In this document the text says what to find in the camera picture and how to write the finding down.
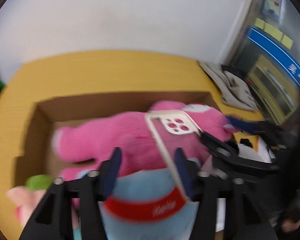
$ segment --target yellow table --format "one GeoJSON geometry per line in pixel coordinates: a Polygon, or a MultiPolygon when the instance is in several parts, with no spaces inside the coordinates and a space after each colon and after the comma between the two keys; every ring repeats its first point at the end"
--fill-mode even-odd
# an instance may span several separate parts
{"type": "Polygon", "coordinates": [[[151,52],[88,51],[25,64],[0,95],[0,230],[17,240],[21,228],[5,197],[35,102],[55,96],[118,91],[210,91],[224,114],[261,120],[259,112],[223,105],[195,60],[151,52]]]}

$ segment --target metal screw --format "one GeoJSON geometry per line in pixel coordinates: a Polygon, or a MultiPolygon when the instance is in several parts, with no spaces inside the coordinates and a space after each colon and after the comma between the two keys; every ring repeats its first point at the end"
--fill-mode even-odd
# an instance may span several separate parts
{"type": "Polygon", "coordinates": [[[53,184],[60,185],[64,182],[63,178],[55,178],[53,184]]]}
{"type": "Polygon", "coordinates": [[[286,149],[286,148],[287,148],[287,146],[284,145],[284,144],[278,144],[278,147],[279,147],[280,149],[286,149]]]}
{"type": "Polygon", "coordinates": [[[217,151],[220,152],[221,154],[229,157],[230,156],[230,152],[228,152],[227,150],[223,149],[223,148],[217,148],[217,151]]]}
{"type": "Polygon", "coordinates": [[[213,173],[221,179],[228,179],[228,175],[220,169],[213,169],[213,173]]]}
{"type": "Polygon", "coordinates": [[[241,185],[244,183],[243,179],[241,179],[241,178],[235,178],[235,179],[233,179],[233,182],[237,185],[241,185]]]}
{"type": "Polygon", "coordinates": [[[97,177],[100,175],[99,171],[89,171],[88,172],[88,177],[97,177]]]}
{"type": "Polygon", "coordinates": [[[198,171],[198,176],[199,177],[203,177],[203,178],[207,178],[210,176],[210,173],[207,171],[198,171]]]}

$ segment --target cartoon poster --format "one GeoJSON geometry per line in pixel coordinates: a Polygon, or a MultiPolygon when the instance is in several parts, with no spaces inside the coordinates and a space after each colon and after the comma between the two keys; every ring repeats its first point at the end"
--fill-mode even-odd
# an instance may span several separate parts
{"type": "Polygon", "coordinates": [[[264,0],[262,13],[279,21],[282,0],[264,0]]]}

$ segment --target cardboard box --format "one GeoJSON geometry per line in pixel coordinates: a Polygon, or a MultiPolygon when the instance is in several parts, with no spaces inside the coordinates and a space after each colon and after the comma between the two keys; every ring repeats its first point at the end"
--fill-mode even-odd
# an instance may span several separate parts
{"type": "Polygon", "coordinates": [[[53,132],[62,126],[76,127],[93,118],[108,117],[125,111],[146,112],[160,100],[174,100],[185,104],[204,103],[219,110],[209,92],[127,92],[89,94],[60,97],[37,103],[24,141],[24,155],[16,158],[14,186],[25,185],[34,175],[57,177],[66,167],[87,166],[64,163],[50,147],[53,132]]]}

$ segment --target gray cloth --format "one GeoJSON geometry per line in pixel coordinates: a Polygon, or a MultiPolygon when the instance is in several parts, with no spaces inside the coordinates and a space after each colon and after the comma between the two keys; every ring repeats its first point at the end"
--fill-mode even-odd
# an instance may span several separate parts
{"type": "Polygon", "coordinates": [[[228,71],[223,72],[220,64],[199,62],[199,65],[221,90],[224,104],[248,111],[258,109],[248,85],[242,79],[228,71]]]}

